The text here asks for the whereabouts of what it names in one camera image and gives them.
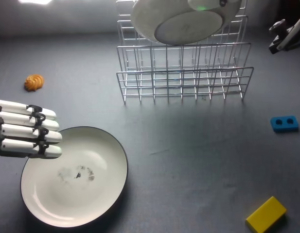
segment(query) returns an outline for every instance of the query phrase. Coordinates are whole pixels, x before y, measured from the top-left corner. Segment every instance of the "blue toy block with holes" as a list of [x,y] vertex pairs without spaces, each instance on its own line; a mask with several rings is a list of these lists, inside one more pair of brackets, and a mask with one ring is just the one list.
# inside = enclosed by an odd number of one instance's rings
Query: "blue toy block with holes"
[[280,116],[271,119],[271,125],[274,132],[298,131],[299,124],[294,116]]

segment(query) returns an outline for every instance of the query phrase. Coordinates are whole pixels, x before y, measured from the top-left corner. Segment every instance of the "yellow sponge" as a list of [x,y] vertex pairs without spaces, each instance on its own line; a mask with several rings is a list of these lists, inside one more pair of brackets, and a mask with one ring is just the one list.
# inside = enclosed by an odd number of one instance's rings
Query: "yellow sponge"
[[286,208],[275,197],[271,197],[246,222],[255,233],[263,233],[285,213]]

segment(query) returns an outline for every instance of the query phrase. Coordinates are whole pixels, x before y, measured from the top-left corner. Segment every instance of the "gray wall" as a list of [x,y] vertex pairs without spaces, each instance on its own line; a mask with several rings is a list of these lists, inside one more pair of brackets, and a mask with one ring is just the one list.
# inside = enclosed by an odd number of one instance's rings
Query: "gray wall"
[[[116,0],[53,0],[48,5],[0,0],[0,36],[115,32]],[[248,0],[250,26],[270,25],[276,0]]]

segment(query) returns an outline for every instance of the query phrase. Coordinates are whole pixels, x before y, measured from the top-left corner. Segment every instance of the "silver dish rack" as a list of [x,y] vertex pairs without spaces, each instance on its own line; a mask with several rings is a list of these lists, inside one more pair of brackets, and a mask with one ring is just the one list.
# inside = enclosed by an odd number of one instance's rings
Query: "silver dish rack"
[[121,71],[116,76],[124,103],[128,97],[199,97],[238,94],[243,100],[253,73],[246,67],[250,43],[244,43],[247,0],[235,19],[218,33],[194,44],[168,46],[142,38],[130,22],[136,0],[116,2]]

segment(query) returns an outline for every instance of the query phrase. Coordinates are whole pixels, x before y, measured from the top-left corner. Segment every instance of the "gray table surface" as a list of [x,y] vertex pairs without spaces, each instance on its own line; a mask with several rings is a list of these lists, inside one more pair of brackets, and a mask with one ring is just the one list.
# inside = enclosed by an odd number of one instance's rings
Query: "gray table surface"
[[[0,40],[0,99],[54,110],[60,128],[113,134],[129,160],[127,186],[106,215],[55,229],[26,210],[20,194],[26,159],[0,157],[0,233],[248,233],[245,219],[269,197],[287,209],[276,232],[300,232],[300,132],[274,134],[270,119],[300,124],[300,48],[271,55],[267,31],[248,31],[255,71],[244,102],[162,98],[125,106],[115,72],[115,34]],[[41,73],[41,90],[25,78]]]

